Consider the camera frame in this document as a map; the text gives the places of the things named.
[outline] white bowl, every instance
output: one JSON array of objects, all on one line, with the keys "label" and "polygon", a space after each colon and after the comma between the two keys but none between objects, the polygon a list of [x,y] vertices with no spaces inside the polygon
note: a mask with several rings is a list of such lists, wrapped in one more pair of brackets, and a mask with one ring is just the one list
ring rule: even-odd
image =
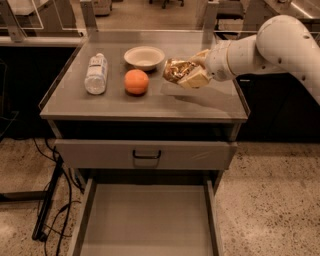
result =
[{"label": "white bowl", "polygon": [[128,50],[124,54],[124,59],[137,69],[149,71],[155,69],[163,61],[164,56],[164,52],[158,48],[139,46]]}]

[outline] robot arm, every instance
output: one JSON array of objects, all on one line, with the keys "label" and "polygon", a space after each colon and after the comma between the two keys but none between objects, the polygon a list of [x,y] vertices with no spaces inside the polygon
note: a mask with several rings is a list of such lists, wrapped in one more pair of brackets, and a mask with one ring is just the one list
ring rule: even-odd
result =
[{"label": "robot arm", "polygon": [[222,41],[204,58],[192,61],[218,81],[242,74],[289,72],[320,105],[320,48],[307,28],[291,16],[279,15],[264,23],[257,35]]}]

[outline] drawer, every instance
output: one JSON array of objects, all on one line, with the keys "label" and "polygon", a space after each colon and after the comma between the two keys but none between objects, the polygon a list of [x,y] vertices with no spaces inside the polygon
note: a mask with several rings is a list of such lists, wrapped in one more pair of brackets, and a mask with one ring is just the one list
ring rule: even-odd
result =
[{"label": "drawer", "polygon": [[56,140],[71,168],[226,170],[236,142]]}]

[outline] terrazzo floor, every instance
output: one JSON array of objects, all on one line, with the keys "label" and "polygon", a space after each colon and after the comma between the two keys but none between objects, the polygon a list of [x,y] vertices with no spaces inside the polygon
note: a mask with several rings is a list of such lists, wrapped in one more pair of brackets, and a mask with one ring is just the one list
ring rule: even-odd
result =
[{"label": "terrazzo floor", "polygon": [[[42,139],[37,142],[51,154]],[[32,140],[4,139],[0,144],[1,192],[42,190],[53,168]],[[47,223],[67,202],[66,188],[61,177]],[[82,200],[75,187],[73,194],[74,200]],[[0,204],[1,255],[45,255],[44,244],[31,238],[37,205]],[[79,207],[72,207],[67,234]],[[62,220],[55,229],[61,229]],[[224,256],[320,255],[320,145],[240,142],[217,191],[217,220]],[[69,241],[63,239],[60,255],[67,255]],[[55,255],[57,242],[52,233],[47,255]]]}]

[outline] water bottle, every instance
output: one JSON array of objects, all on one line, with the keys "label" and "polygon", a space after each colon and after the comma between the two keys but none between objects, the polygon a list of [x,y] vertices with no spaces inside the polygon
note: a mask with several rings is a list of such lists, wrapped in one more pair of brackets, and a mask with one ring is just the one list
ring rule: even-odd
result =
[{"label": "water bottle", "polygon": [[89,61],[84,80],[86,90],[91,94],[101,94],[106,90],[108,63],[102,53],[93,56]]}]

